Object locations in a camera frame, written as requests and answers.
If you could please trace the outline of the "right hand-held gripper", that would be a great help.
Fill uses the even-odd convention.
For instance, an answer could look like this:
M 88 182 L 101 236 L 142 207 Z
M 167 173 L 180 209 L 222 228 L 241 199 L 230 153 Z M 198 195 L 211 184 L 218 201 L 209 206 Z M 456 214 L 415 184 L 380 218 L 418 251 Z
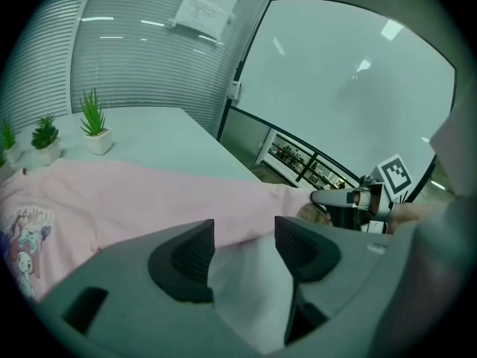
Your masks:
M 398 154 L 377 164 L 356 188 L 316 190 L 311 200 L 323 204 L 334 226 L 365 233 L 388 233 L 393 206 L 408 194 L 412 179 Z

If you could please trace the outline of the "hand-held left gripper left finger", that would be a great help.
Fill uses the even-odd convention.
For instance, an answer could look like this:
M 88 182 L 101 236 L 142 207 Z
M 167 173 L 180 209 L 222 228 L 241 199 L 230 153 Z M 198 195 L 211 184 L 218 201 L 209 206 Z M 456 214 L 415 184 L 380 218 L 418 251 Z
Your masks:
M 219 317 L 207 278 L 211 220 L 108 246 L 38 306 L 76 355 L 251 355 Z

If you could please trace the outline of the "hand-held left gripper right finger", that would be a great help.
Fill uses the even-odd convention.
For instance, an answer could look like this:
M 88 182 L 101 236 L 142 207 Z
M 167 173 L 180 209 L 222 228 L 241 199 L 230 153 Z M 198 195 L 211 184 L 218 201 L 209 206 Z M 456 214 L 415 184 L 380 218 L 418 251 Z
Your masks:
M 275 219 L 275 247 L 293 278 L 286 345 L 371 345 L 396 291 L 415 222 L 393 235 Z

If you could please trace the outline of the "pink cartoon print sweatshirt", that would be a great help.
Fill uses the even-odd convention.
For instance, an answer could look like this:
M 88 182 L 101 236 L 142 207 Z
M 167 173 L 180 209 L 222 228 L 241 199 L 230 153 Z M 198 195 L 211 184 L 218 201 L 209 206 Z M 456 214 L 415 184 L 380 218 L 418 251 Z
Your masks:
M 211 219 L 215 245 L 269 234 L 309 189 L 147 169 L 121 161 L 57 160 L 0 183 L 0 257 L 19 291 L 41 300 L 101 249 Z

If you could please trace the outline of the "person's right forearm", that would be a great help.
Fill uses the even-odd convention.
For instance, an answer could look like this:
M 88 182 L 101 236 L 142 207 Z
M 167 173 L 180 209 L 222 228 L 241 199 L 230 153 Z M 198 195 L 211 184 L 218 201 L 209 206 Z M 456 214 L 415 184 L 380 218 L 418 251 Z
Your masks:
M 397 228 L 406 222 L 418 222 L 433 213 L 446 209 L 445 203 L 415 204 L 402 203 L 395 204 L 388 217 L 389 234 L 393 234 Z

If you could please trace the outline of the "large whiteboard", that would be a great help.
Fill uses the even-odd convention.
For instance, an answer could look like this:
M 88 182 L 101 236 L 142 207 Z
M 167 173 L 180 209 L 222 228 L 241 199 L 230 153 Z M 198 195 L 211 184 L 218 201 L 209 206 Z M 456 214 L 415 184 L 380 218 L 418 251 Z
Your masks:
M 429 179 L 429 140 L 455 101 L 455 66 L 406 25 L 334 0 L 271 0 L 236 73 L 234 110 L 351 178 L 399 155 L 398 197 Z

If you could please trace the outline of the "tall spiky potted plant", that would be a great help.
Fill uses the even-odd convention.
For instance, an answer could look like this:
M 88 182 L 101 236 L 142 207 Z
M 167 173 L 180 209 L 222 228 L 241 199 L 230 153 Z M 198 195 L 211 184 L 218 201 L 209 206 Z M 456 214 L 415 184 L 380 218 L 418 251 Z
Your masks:
M 80 119 L 86 146 L 94 155 L 105 155 L 113 147 L 113 133 L 105 125 L 105 115 L 93 88 L 89 93 L 83 92 L 80 99 L 83 117 Z

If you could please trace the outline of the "dark green succulent plant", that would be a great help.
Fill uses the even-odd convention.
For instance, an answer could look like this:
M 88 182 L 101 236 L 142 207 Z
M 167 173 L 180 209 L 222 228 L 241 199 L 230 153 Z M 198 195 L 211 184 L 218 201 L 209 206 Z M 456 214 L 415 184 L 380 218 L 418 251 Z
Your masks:
M 38 158 L 45 166 L 50 166 L 61 156 L 58 134 L 53 115 L 40 118 L 32 133 L 31 145 L 37 150 Z

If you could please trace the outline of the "bushy green potted plant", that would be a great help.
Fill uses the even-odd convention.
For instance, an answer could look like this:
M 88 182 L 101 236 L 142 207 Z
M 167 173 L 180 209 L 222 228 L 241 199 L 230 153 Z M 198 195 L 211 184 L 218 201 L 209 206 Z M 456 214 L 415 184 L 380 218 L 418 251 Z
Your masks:
M 21 150 L 10 122 L 7 119 L 2 120 L 0 132 L 4 141 L 3 155 L 9 164 L 14 164 L 21 157 Z

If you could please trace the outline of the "white paper notice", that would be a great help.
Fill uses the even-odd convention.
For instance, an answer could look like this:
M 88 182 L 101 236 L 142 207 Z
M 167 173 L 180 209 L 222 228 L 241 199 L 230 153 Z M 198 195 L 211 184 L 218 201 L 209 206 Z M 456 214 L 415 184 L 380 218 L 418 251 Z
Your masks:
M 233 10 L 239 0 L 182 0 L 172 27 L 181 25 L 220 41 L 227 23 L 235 18 Z

